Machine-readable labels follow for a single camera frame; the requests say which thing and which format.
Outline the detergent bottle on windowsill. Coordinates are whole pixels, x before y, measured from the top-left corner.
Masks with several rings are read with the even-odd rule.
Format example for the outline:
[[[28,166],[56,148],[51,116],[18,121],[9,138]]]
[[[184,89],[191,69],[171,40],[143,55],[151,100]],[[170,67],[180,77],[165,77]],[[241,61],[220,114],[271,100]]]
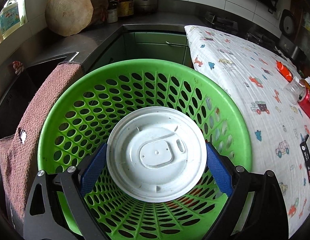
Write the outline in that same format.
[[[4,39],[21,26],[17,0],[9,0],[0,12],[0,29]]]

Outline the red soda can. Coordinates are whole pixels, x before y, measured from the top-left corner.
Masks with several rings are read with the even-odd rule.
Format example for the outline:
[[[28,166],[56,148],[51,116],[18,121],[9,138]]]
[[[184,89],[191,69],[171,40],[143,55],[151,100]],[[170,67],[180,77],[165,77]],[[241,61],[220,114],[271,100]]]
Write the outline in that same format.
[[[305,114],[310,118],[310,91],[307,87],[302,87],[303,90],[298,97],[298,104]]]

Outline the patterned white tablecloth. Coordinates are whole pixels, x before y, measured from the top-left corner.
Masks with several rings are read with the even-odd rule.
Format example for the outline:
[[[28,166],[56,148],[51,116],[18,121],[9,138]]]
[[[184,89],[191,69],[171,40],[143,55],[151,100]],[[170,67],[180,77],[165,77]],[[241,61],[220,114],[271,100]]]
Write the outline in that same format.
[[[195,70],[217,83],[236,103],[252,144],[252,170],[273,170],[284,196],[289,236],[310,214],[310,184],[300,144],[310,139],[310,119],[284,90],[282,63],[275,53],[240,37],[208,27],[187,25]]]

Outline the orange Ovaltine snack packet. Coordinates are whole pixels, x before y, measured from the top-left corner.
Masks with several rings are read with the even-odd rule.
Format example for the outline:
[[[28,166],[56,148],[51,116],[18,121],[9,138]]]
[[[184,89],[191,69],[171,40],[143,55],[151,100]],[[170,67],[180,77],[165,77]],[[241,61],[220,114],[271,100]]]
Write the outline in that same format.
[[[282,64],[280,61],[276,61],[277,70],[280,72],[280,74],[286,79],[286,81],[291,82],[294,79],[294,76],[292,75],[292,72]]]

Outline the green cabinet drawer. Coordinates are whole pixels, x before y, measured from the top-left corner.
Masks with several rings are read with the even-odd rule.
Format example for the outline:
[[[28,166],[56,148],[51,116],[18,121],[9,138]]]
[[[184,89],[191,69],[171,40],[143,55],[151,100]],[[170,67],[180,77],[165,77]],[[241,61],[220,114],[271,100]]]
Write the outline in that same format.
[[[159,59],[193,67],[186,35],[135,32],[123,34],[111,42],[90,70],[132,59]]]

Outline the round wooden chopping block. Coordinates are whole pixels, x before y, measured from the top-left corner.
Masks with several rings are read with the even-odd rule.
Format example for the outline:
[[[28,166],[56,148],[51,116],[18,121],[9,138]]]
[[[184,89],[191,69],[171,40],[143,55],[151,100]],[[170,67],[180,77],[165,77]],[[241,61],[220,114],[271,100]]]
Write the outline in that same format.
[[[107,19],[108,0],[48,0],[44,16],[48,28],[68,37]]]

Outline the black gas stove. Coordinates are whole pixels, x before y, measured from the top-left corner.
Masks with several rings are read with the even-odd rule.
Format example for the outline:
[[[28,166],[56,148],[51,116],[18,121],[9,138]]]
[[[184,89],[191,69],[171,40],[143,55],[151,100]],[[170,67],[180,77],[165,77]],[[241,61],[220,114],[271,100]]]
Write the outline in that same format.
[[[265,48],[275,48],[279,42],[274,34],[241,16],[229,18],[207,11],[203,22],[212,29],[244,38]]]

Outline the black rice cooker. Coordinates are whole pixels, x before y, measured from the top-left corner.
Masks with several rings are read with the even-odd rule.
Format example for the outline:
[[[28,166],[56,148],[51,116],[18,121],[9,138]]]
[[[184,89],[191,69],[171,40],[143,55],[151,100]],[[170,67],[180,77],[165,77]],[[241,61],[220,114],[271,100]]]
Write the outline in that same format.
[[[290,10],[283,10],[279,22],[279,29],[281,31],[278,43],[280,49],[293,61],[303,61],[306,55],[303,50],[294,43],[294,38],[297,33],[297,22]]]

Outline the pink towel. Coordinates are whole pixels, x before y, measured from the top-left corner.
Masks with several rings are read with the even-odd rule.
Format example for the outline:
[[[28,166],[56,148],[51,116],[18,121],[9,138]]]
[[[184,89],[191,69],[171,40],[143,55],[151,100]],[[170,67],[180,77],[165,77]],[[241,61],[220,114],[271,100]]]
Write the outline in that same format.
[[[58,98],[84,75],[80,63],[56,66],[30,101],[15,134],[0,139],[0,171],[7,200],[24,221],[27,199],[37,173],[37,145],[49,111]]]

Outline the white plastic cup lid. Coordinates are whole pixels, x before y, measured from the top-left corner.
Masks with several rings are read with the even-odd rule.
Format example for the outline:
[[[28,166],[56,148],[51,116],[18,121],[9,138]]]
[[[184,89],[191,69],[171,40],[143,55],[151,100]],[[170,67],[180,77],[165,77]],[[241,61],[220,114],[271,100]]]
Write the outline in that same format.
[[[107,141],[109,174],[125,194],[149,203],[175,200],[197,184],[207,149],[197,124],[169,107],[133,111]]]

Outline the small white jar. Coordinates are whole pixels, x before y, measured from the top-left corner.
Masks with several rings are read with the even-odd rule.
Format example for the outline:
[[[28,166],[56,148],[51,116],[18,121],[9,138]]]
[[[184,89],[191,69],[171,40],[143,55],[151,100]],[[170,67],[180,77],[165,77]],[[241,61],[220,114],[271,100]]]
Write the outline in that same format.
[[[107,18],[107,22],[109,24],[111,23],[115,23],[118,21],[118,15],[117,15],[117,8],[113,8],[113,9],[108,9],[108,18]]]

